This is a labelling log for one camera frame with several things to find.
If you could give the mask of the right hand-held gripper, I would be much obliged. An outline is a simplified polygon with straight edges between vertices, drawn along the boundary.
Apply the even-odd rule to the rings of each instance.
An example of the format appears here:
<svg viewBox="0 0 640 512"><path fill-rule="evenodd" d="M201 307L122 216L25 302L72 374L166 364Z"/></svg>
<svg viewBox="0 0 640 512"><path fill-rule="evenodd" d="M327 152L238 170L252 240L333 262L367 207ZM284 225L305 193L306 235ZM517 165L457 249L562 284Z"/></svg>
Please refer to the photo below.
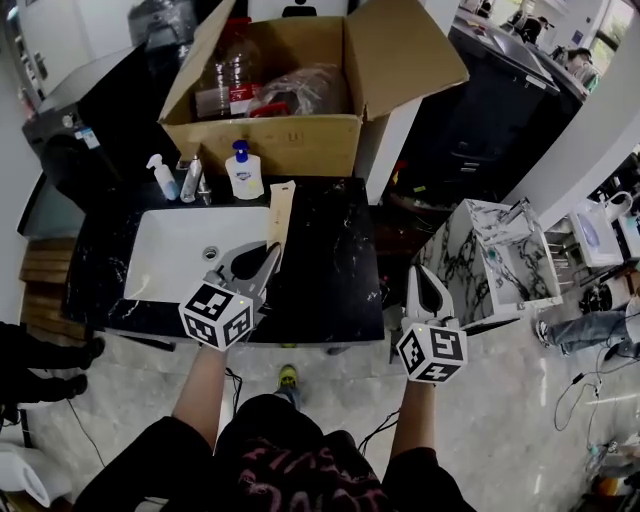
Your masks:
<svg viewBox="0 0 640 512"><path fill-rule="evenodd" d="M449 290L424 265L409 268L405 315L408 318L401 323L403 334L396 349L408 380L428 384L450 381L468 363L467 335L449 326L411 320L454 317Z"/></svg>

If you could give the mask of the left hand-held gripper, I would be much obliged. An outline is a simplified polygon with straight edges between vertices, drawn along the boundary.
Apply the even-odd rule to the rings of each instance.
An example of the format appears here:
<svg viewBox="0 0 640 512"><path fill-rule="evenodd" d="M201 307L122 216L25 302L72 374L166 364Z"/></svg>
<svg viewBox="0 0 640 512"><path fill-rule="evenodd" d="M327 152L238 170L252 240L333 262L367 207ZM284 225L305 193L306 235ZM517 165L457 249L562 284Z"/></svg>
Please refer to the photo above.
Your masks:
<svg viewBox="0 0 640 512"><path fill-rule="evenodd" d="M179 304L185 333L220 352L249 335L265 317L265 289L280 261L280 244L249 242L226 252Z"/></svg>

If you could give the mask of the person's left forearm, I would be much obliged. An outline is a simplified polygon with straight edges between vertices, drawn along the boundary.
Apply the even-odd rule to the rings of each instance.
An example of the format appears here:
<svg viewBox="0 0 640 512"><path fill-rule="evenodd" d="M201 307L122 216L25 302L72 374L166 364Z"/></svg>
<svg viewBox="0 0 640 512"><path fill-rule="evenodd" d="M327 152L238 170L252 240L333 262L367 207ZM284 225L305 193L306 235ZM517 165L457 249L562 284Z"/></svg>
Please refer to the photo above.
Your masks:
<svg viewBox="0 0 640 512"><path fill-rule="evenodd" d="M215 447L225 386L227 355L202 346L191 366L172 416Z"/></svg>

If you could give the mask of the person's right forearm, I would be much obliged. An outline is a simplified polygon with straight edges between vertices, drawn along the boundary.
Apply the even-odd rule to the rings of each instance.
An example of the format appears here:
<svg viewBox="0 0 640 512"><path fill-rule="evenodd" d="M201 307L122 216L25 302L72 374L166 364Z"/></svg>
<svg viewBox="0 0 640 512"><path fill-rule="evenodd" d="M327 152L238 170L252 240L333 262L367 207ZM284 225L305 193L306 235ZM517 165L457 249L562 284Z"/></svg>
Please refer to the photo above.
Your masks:
<svg viewBox="0 0 640 512"><path fill-rule="evenodd" d="M416 448L435 448L435 386L408 381L399 409L390 459Z"/></svg>

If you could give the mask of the white marble sink cabinet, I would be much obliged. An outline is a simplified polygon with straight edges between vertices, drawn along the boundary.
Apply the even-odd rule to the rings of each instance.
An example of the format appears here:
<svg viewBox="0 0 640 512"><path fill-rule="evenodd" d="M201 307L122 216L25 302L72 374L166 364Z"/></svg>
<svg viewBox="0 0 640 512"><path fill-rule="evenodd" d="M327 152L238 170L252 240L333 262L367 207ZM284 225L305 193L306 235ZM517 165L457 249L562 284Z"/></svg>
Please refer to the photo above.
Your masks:
<svg viewBox="0 0 640 512"><path fill-rule="evenodd" d="M539 219L534 232L523 218L504 227L500 219L511 207L463 200L416 256L449 290L470 335L563 302Z"/></svg>

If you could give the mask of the white sink basin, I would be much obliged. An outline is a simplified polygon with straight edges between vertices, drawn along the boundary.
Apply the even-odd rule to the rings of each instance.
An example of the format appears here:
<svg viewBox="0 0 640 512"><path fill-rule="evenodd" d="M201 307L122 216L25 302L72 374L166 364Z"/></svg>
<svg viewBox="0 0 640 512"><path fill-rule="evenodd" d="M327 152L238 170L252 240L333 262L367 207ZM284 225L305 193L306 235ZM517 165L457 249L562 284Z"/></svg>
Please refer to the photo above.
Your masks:
<svg viewBox="0 0 640 512"><path fill-rule="evenodd" d="M266 242L269 209L223 206L150 210L133 245L123 297L179 303L197 281L216 270L222 256L249 242ZM202 257L215 246L219 256Z"/></svg>

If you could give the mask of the black marble vanity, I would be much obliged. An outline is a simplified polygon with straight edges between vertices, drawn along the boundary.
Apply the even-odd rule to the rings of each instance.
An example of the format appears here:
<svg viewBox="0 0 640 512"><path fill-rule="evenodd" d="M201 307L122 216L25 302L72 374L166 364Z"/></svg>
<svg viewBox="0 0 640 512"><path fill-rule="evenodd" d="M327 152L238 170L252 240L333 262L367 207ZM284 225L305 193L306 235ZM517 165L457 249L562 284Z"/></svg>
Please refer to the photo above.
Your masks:
<svg viewBox="0 0 640 512"><path fill-rule="evenodd" d="M358 178L299 177L280 271L270 281L265 317L251 343L372 343L384 321L364 183ZM240 201L224 177L212 180L211 204L168 201L155 185L110 191L82 225L67 276L63 315L80 324L152 339L185 338L179 303L123 297L142 215L150 210L264 206Z"/></svg>

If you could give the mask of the white soap bottle blue pump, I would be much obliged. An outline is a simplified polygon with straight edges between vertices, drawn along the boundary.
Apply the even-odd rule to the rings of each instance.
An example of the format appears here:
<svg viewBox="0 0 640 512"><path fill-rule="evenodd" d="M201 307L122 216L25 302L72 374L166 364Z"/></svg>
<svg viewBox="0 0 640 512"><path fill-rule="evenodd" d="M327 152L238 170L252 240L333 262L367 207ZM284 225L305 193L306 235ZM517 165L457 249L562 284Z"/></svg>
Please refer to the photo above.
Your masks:
<svg viewBox="0 0 640 512"><path fill-rule="evenodd" d="M232 144L234 155L225 161L234 196L240 200L254 200L264 194L261 159L250 152L246 140Z"/></svg>

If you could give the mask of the chrome faucet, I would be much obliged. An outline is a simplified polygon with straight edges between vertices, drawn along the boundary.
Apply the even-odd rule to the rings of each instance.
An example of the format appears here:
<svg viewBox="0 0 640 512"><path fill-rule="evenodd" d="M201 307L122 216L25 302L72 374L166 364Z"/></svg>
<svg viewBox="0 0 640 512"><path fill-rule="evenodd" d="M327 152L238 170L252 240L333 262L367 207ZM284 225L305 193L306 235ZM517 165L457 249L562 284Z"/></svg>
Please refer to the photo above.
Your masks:
<svg viewBox="0 0 640 512"><path fill-rule="evenodd" d="M500 219L504 227L510 226L517 219L523 218L527 229L534 232L538 224L538 217L528 198L516 202Z"/></svg>
<svg viewBox="0 0 640 512"><path fill-rule="evenodd" d="M194 156L189 162L182 161L180 165L186 170L180 200L189 204L200 199L205 205L210 205L211 189L206 181L201 159Z"/></svg>

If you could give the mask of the person's left green shoe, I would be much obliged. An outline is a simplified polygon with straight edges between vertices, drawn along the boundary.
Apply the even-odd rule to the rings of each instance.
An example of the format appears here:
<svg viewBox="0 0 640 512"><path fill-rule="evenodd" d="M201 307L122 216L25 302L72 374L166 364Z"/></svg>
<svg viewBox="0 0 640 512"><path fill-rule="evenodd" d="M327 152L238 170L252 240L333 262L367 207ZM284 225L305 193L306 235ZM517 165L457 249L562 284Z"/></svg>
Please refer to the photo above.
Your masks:
<svg viewBox="0 0 640 512"><path fill-rule="evenodd" d="M298 374L292 365L287 364L281 368L277 392L294 398L299 396Z"/></svg>

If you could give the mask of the small white pump bottle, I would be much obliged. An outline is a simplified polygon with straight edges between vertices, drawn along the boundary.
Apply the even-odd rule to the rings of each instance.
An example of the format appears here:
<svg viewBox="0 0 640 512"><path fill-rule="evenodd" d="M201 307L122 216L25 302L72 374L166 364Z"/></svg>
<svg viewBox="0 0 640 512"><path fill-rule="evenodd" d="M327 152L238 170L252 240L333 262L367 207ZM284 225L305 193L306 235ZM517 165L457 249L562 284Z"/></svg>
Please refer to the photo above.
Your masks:
<svg viewBox="0 0 640 512"><path fill-rule="evenodd" d="M154 154L149 158L147 168L153 171L157 184L164 197L169 201L175 201L179 197L179 190L172 171L163 162L161 154Z"/></svg>

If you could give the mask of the large cardboard box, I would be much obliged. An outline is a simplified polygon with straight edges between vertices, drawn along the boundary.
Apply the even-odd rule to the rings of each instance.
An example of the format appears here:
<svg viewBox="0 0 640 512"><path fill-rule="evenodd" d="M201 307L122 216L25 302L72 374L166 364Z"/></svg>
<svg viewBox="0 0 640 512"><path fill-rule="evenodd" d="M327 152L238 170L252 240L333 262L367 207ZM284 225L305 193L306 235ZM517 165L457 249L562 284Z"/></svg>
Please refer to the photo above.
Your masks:
<svg viewBox="0 0 640 512"><path fill-rule="evenodd" d="M215 172L233 155L233 142L244 139L265 174L348 177L362 125L469 78L419 0L367 0L347 17L280 18L247 28L270 79L313 64L337 66L349 88L347 113L199 121L196 85L234 4L222 0L198 27L159 116L179 151L203 150Z"/></svg>

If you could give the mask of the white sink table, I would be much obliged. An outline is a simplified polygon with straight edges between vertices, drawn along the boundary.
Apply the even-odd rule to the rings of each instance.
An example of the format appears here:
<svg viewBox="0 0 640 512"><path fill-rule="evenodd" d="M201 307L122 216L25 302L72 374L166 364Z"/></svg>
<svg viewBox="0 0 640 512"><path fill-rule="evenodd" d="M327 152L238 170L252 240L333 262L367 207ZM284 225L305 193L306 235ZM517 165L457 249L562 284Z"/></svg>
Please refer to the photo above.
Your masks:
<svg viewBox="0 0 640 512"><path fill-rule="evenodd" d="M605 200L582 200L569 213L574 236L587 267L600 268L640 261L640 209L629 192Z"/></svg>

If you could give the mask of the person's black printed shirt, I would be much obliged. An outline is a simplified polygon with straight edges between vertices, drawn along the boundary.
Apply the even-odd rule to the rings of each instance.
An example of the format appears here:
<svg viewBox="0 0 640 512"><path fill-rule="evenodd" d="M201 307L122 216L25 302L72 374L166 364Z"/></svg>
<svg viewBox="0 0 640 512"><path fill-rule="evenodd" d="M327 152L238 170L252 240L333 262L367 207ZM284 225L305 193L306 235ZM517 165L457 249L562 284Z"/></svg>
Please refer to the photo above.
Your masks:
<svg viewBox="0 0 640 512"><path fill-rule="evenodd" d="M475 512L430 448L391 460L378 478L351 435L325 434L272 394L247 400L210 447L164 417L106 466L74 512Z"/></svg>

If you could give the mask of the black cabinet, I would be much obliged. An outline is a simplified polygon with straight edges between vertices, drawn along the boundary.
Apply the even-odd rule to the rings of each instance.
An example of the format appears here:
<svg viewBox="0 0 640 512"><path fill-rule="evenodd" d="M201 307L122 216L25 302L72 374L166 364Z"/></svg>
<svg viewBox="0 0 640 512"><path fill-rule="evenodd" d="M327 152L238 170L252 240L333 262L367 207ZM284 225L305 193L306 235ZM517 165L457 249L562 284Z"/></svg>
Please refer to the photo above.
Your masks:
<svg viewBox="0 0 640 512"><path fill-rule="evenodd" d="M396 165L394 190L432 207L500 201L586 101L541 52L476 16L449 41L467 82L422 100Z"/></svg>

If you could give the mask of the wooden pallet stack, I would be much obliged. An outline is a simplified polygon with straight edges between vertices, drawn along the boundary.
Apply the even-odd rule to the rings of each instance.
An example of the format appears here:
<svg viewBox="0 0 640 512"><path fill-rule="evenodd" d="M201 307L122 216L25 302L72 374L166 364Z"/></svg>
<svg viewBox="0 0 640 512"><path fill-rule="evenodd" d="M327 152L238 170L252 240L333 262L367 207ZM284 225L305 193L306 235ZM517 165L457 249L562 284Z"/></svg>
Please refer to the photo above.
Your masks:
<svg viewBox="0 0 640 512"><path fill-rule="evenodd" d="M85 325L64 317L67 276L76 239L71 237L29 241L19 278L24 283L20 323L26 332L61 345L87 340Z"/></svg>

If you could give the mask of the clear plastic bottle red label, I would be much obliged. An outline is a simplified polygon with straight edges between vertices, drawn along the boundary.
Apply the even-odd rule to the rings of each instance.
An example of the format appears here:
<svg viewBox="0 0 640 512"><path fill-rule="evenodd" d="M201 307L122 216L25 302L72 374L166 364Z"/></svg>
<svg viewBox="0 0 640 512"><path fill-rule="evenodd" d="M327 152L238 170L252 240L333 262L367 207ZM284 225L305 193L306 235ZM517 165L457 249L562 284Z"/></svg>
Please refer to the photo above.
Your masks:
<svg viewBox="0 0 640 512"><path fill-rule="evenodd" d="M198 120L244 117L261 89L261 55L250 37L250 23L250 18L226 22L194 89Z"/></svg>

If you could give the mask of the black washing machine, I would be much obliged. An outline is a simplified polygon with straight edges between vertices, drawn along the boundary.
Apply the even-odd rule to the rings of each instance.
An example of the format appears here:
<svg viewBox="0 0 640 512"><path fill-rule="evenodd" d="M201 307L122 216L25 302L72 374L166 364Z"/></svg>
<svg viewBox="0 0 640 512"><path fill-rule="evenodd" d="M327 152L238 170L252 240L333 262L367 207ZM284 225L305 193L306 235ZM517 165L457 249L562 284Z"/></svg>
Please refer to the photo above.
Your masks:
<svg viewBox="0 0 640 512"><path fill-rule="evenodd" d="M22 132L47 180L88 211L112 188L153 181L151 156L177 163L161 107L144 49L130 47L71 72Z"/></svg>

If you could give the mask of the plastic wrapped grey barrel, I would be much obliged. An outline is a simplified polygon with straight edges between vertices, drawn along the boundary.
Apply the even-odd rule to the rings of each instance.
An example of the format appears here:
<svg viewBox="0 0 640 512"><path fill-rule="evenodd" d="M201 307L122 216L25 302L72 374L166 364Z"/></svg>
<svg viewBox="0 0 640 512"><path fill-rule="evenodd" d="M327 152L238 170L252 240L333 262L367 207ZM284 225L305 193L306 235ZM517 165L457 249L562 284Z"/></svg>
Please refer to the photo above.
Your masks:
<svg viewBox="0 0 640 512"><path fill-rule="evenodd" d="M130 8L127 22L132 44L152 48L191 44L197 27L193 0L142 0Z"/></svg>

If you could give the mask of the white rounded appliance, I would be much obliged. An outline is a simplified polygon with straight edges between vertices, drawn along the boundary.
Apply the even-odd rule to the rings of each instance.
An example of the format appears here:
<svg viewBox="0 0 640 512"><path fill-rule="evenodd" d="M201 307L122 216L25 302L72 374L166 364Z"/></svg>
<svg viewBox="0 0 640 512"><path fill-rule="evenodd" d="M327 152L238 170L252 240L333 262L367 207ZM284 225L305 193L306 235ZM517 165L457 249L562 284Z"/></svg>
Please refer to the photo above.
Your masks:
<svg viewBox="0 0 640 512"><path fill-rule="evenodd" d="M0 491L24 491L39 505L50 508L56 499L71 495L72 483L40 450L0 443Z"/></svg>

